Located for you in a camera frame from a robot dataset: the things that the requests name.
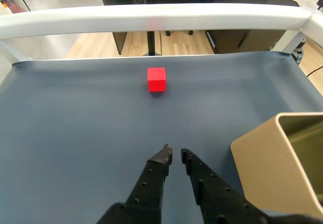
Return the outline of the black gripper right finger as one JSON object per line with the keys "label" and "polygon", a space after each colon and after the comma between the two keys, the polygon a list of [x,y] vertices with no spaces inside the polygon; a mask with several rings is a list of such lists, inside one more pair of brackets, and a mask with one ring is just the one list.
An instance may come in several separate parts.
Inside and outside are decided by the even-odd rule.
{"label": "black gripper right finger", "polygon": [[192,151],[181,149],[196,204],[204,223],[274,223],[220,178]]}

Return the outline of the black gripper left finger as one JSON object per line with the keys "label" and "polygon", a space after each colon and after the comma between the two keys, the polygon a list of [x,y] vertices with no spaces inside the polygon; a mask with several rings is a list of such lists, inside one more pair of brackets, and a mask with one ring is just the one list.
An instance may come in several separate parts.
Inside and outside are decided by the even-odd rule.
{"label": "black gripper left finger", "polygon": [[164,182],[172,153],[172,146],[166,144],[151,157],[127,201],[113,204],[98,223],[161,223]]}

